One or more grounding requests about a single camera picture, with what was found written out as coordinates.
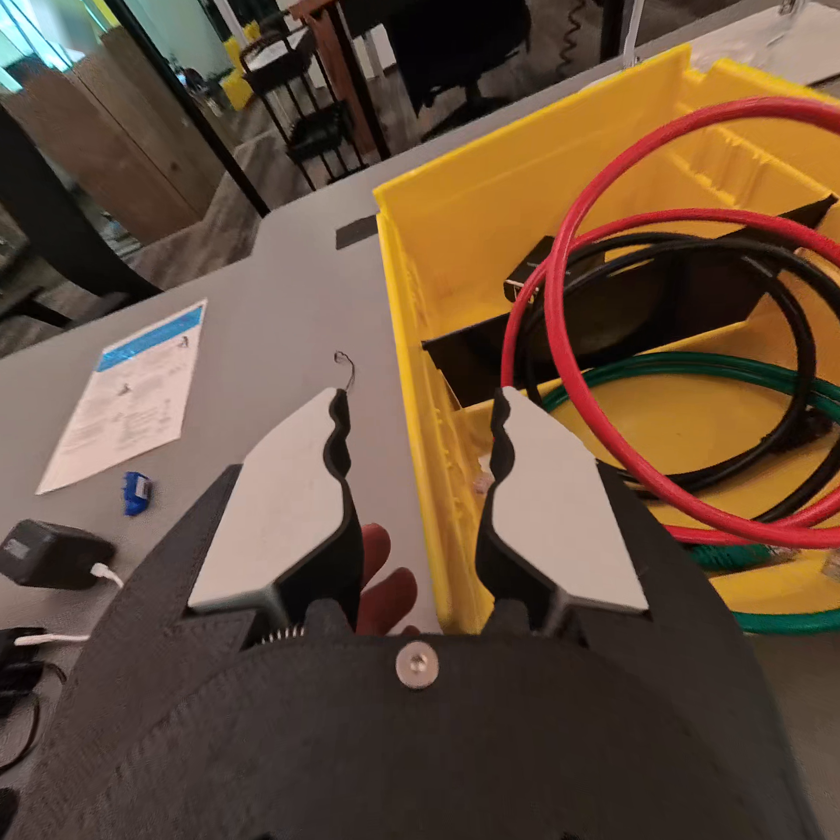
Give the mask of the person's left hand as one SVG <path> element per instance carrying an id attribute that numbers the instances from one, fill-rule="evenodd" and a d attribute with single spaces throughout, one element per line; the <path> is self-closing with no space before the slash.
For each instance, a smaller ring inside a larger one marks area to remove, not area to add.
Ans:
<path id="1" fill-rule="evenodd" d="M 417 600 L 417 580 L 404 567 L 394 568 L 380 583 L 373 578 L 389 561 L 392 541 L 377 523 L 362 527 L 364 571 L 355 632 L 362 636 L 384 636 L 412 611 Z"/>

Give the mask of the brown plywood crate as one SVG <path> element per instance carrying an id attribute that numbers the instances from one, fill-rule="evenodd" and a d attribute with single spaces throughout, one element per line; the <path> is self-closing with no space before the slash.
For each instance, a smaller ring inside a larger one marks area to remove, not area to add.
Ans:
<path id="1" fill-rule="evenodd" d="M 224 167 L 122 27 L 66 71 L 31 66 L 10 115 L 142 245 L 203 220 Z"/>

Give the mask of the small blue connector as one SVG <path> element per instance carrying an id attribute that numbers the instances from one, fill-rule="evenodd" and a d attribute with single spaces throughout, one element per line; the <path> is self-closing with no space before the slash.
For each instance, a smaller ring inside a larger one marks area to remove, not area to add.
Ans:
<path id="1" fill-rule="evenodd" d="M 151 478 L 139 471 L 131 470 L 123 474 L 122 504 L 126 517 L 135 518 L 148 510 L 153 486 Z"/>

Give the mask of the black power adapter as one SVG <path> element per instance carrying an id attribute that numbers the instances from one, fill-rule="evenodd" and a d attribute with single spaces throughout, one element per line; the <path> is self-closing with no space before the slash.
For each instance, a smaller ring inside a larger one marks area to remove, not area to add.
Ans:
<path id="1" fill-rule="evenodd" d="M 91 532 L 25 519 L 1 542 L 1 574 L 17 585 L 80 592 L 91 588 L 95 564 L 110 566 L 117 547 Z"/>

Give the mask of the small yellow bins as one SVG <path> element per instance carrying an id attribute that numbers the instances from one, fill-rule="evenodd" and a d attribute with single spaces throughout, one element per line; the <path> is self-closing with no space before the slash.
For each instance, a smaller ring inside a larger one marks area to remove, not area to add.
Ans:
<path id="1" fill-rule="evenodd" d="M 233 69 L 219 82 L 235 111 L 242 111 L 254 97 L 254 92 L 245 79 L 240 56 L 242 48 L 234 36 L 224 42 L 224 48 L 232 62 Z"/>

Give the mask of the black ethernet port adapter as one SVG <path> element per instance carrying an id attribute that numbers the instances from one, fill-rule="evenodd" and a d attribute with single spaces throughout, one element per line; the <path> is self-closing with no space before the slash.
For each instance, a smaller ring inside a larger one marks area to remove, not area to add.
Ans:
<path id="1" fill-rule="evenodd" d="M 527 284 L 531 274 L 539 268 L 539 266 L 543 263 L 546 258 L 549 257 L 550 252 L 553 247 L 554 237 L 550 235 L 546 235 L 541 237 L 541 239 L 537 242 L 535 246 L 531 248 L 531 250 L 520 260 L 520 262 L 514 267 L 511 273 L 508 275 L 506 279 L 504 279 L 502 284 L 502 290 L 504 292 L 505 298 L 510 302 L 513 303 L 519 297 L 522 288 Z M 577 277 L 582 276 L 585 273 L 585 268 L 583 268 L 582 264 L 578 266 L 573 266 L 567 269 L 565 279 L 567 282 L 572 282 Z M 538 300 L 541 295 L 543 294 L 544 290 L 544 282 L 543 284 L 537 288 L 537 290 L 532 294 L 529 299 L 529 305 L 532 305 L 536 300 Z"/>

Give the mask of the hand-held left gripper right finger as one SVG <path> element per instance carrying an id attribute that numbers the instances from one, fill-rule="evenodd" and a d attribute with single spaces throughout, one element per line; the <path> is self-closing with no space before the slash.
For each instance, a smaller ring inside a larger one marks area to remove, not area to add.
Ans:
<path id="1" fill-rule="evenodd" d="M 476 540 L 479 581 L 524 606 L 532 632 L 556 632 L 575 607 L 648 612 L 595 457 L 512 386 L 490 421 L 492 482 Z"/>

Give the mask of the black frame post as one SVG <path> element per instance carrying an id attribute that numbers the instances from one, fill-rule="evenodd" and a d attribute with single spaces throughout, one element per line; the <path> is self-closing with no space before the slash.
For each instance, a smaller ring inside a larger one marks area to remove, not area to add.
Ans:
<path id="1" fill-rule="evenodd" d="M 245 196 L 248 203 L 261 218 L 266 217 L 270 212 L 268 205 L 254 184 L 249 180 L 245 171 L 239 166 L 226 143 L 204 116 L 202 110 L 196 104 L 194 97 L 181 84 L 170 67 L 169 62 L 157 49 L 153 40 L 148 36 L 128 4 L 125 1 L 107 1 L 107 5 L 131 37 L 132 41 L 139 47 L 143 56 L 150 62 L 157 76 L 178 101 L 187 118 L 201 134 L 213 154 L 224 167 L 226 173 L 233 179 L 239 191 Z"/>

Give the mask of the black bin divider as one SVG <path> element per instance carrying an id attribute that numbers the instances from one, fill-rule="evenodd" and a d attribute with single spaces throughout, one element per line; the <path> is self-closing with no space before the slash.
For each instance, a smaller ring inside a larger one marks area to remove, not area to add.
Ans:
<path id="1" fill-rule="evenodd" d="M 499 386 L 512 305 L 502 284 L 540 239 L 519 238 L 470 272 L 446 259 L 444 279 L 458 287 L 427 283 L 428 300 L 415 306 L 418 321 L 426 319 L 416 362 L 426 388 L 447 394 L 455 410 L 491 400 Z M 624 273 L 570 292 L 566 318 L 583 369 L 743 322 L 763 298 L 756 275 L 731 250 L 664 255 Z"/>

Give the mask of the wooden table black frame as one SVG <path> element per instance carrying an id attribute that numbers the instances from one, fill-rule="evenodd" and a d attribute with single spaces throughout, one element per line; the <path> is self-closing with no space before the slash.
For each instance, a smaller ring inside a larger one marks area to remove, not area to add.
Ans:
<path id="1" fill-rule="evenodd" d="M 353 120 L 353 137 L 365 154 L 388 160 L 391 150 L 375 109 L 367 79 L 343 19 L 340 2 L 293 2 L 287 12 L 314 34 L 325 80 L 336 98 L 347 103 Z"/>

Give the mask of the white leaflet blue header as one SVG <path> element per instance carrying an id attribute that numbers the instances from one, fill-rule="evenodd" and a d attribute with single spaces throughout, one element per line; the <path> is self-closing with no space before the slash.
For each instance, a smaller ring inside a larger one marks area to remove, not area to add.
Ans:
<path id="1" fill-rule="evenodd" d="M 206 312 L 196 301 L 100 353 L 36 495 L 180 438 Z"/>

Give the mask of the black device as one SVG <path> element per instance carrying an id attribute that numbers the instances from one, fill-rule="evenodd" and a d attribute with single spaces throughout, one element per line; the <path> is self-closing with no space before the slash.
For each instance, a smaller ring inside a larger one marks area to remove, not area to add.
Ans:
<path id="1" fill-rule="evenodd" d="M 44 673 L 36 658 L 36 646 L 18 646 L 21 637 L 41 635 L 40 626 L 16 626 L 1 630 L 1 719 L 9 717 L 17 703 L 32 693 Z"/>

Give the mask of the black office chair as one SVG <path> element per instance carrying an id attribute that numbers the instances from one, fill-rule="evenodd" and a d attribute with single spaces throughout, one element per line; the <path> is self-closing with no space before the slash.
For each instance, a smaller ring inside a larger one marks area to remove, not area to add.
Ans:
<path id="1" fill-rule="evenodd" d="M 524 1 L 422 1 L 395 11 L 383 25 L 416 116 L 447 91 L 465 93 L 443 121 L 449 129 L 509 104 L 509 98 L 483 96 L 479 82 L 520 47 L 530 49 L 532 18 Z"/>

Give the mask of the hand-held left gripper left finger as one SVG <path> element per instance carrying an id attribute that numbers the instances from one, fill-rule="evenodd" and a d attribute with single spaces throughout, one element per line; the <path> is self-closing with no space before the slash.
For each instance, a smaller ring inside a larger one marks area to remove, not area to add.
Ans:
<path id="1" fill-rule="evenodd" d="M 213 532 L 189 612 L 254 610 L 271 632 L 301 626 L 310 604 L 358 623 L 364 541 L 348 474 L 349 399 L 329 387 L 245 457 Z"/>

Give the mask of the yellow plastic bin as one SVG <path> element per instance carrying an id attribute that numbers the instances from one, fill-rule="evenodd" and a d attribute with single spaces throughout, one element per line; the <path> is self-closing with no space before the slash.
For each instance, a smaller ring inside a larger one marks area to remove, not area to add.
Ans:
<path id="1" fill-rule="evenodd" d="M 502 316 L 504 279 L 611 160 L 682 114 L 741 98 L 790 96 L 838 106 L 808 91 L 721 59 L 707 73 L 674 48 L 632 72 L 594 83 L 505 128 L 468 143 L 374 190 L 385 281 L 395 333 L 409 445 L 422 512 L 438 622 L 475 634 L 492 597 L 475 573 L 483 496 L 480 459 L 492 447 L 490 414 L 500 362 L 490 363 L 488 397 L 455 396 L 423 346 L 458 329 Z M 838 199 L 838 138 L 791 122 L 749 120 L 693 133 L 640 162 L 610 187 L 581 232 L 614 219 L 670 208 L 738 208 L 782 215 Z M 676 333 L 658 339 L 679 350 L 742 355 L 789 367 L 792 338 L 769 299 L 735 303 L 735 279 L 705 281 Z M 662 376 L 599 389 L 603 410 L 657 469 L 702 468 L 757 442 L 781 418 L 783 396 L 710 377 Z M 793 490 L 820 462 L 832 438 L 790 453 L 705 495 L 709 503 L 752 516 Z M 717 586 L 736 609 L 780 613 L 838 606 L 838 587 L 817 583 L 819 553 L 806 554 L 770 584 Z"/>

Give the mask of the black tape patch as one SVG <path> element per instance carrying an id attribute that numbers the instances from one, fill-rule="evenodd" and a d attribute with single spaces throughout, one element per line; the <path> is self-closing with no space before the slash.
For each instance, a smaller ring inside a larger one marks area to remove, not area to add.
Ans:
<path id="1" fill-rule="evenodd" d="M 377 214 L 359 217 L 335 230 L 335 249 L 343 250 L 377 236 Z"/>

